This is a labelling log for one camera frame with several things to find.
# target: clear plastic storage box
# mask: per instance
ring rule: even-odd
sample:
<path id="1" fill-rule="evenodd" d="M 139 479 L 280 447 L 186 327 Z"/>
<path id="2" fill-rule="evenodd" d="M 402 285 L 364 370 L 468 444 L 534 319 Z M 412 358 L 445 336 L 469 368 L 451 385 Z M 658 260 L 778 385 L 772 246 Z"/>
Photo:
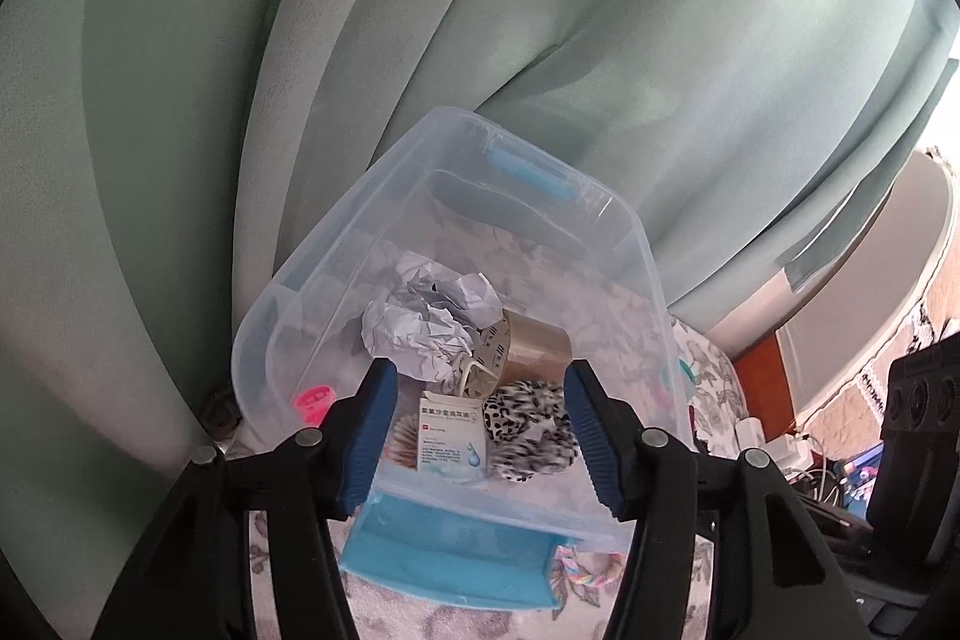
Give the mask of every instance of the clear plastic storage box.
<path id="1" fill-rule="evenodd" d="M 634 210 L 592 178 L 472 113 L 421 119 L 320 220 L 240 326 L 237 400 L 275 447 L 306 425 L 309 389 L 352 395 L 370 365 L 360 319 L 395 285 L 406 251 L 460 274 L 482 272 L 512 311 L 560 326 L 608 394 L 646 426 L 690 444 L 676 348 Z M 427 386 L 400 378 L 395 420 Z M 487 522 L 625 550 L 631 530 L 599 503 L 578 458 L 527 482 L 456 485 L 385 459 L 375 490 Z"/>

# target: metal screw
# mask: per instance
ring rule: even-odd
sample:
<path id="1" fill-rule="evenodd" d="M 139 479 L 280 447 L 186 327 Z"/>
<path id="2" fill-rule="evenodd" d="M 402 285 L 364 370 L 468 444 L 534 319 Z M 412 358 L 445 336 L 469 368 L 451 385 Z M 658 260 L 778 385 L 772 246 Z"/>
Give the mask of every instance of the metal screw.
<path id="1" fill-rule="evenodd" d="M 193 461 L 193 463 L 200 467 L 212 464 L 214 461 L 217 461 L 217 449 L 212 445 L 200 445 L 199 448 L 194 449 L 194 452 L 190 456 L 190 461 Z"/>
<path id="2" fill-rule="evenodd" d="M 761 451 L 760 448 L 750 448 L 743 458 L 747 459 L 750 466 L 757 467 L 757 469 L 763 469 L 770 463 L 769 453 Z"/>
<path id="3" fill-rule="evenodd" d="M 309 429 L 301 429 L 296 433 L 296 444 L 304 448 L 312 448 L 314 445 L 318 445 L 323 439 L 323 432 L 320 432 L 316 427 L 310 427 Z"/>
<path id="4" fill-rule="evenodd" d="M 670 441 L 663 429 L 644 429 L 640 439 L 644 445 L 649 445 L 651 448 L 662 448 Z"/>

